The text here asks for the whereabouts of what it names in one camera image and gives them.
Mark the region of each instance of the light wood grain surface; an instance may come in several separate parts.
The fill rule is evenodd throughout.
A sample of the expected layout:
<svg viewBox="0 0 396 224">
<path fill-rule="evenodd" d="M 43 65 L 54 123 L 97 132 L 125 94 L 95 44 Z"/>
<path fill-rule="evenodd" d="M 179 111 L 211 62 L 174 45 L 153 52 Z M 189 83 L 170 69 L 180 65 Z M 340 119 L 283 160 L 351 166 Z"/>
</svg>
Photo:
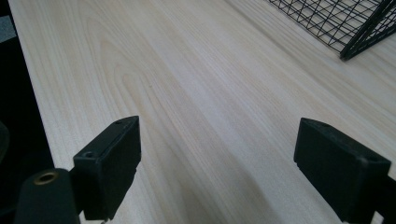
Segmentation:
<svg viewBox="0 0 396 224">
<path fill-rule="evenodd" d="M 396 162 L 396 36 L 343 63 L 262 0 L 9 3 L 57 167 L 141 118 L 112 223 L 341 223 L 292 160 L 301 117 Z"/>
</svg>

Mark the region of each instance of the wire mesh tray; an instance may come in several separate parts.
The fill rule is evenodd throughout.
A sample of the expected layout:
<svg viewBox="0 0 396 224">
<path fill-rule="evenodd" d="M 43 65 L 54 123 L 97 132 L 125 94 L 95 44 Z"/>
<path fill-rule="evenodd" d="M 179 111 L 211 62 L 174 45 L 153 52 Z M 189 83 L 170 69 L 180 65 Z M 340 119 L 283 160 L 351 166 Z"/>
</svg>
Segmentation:
<svg viewBox="0 0 396 224">
<path fill-rule="evenodd" d="M 348 60 L 396 31 L 396 0 L 268 0 Z"/>
</svg>

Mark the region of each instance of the wood grain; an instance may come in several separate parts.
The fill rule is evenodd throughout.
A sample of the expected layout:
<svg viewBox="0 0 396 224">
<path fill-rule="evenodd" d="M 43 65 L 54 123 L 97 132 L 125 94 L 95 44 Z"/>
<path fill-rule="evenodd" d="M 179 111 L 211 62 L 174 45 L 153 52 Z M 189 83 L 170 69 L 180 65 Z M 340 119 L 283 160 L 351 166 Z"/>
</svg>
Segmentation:
<svg viewBox="0 0 396 224">
<path fill-rule="evenodd" d="M 9 3 L 57 167 L 141 118 L 112 223 L 340 223 L 292 160 L 301 117 L 396 162 L 396 36 L 343 63 L 262 0 Z"/>
</svg>

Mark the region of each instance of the screw hole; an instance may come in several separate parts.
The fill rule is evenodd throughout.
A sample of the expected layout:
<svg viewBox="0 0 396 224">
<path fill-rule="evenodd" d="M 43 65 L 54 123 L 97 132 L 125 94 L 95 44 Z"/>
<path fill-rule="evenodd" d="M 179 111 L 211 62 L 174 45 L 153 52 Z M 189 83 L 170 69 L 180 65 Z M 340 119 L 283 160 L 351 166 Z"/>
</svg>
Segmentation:
<svg viewBox="0 0 396 224">
<path fill-rule="evenodd" d="M 36 185 L 46 185 L 46 184 L 52 182 L 53 180 L 55 180 L 56 178 L 58 178 L 58 175 L 59 174 L 56 172 L 45 173 L 35 179 L 35 184 Z"/>
<path fill-rule="evenodd" d="M 92 158 L 94 156 L 94 154 L 93 154 L 93 152 L 86 152 L 82 156 L 86 157 L 86 158 Z"/>
</svg>

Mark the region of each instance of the dark floor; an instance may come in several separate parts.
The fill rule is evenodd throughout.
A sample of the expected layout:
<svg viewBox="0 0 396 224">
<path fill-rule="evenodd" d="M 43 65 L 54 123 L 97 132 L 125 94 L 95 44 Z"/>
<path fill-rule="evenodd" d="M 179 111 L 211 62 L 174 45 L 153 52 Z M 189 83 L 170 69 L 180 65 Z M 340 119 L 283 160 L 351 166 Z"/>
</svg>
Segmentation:
<svg viewBox="0 0 396 224">
<path fill-rule="evenodd" d="M 7 0 L 0 0 L 0 17 L 7 15 Z M 9 130 L 0 161 L 0 223 L 12 223 L 21 183 L 53 167 L 18 37 L 0 43 L 0 120 Z"/>
</svg>

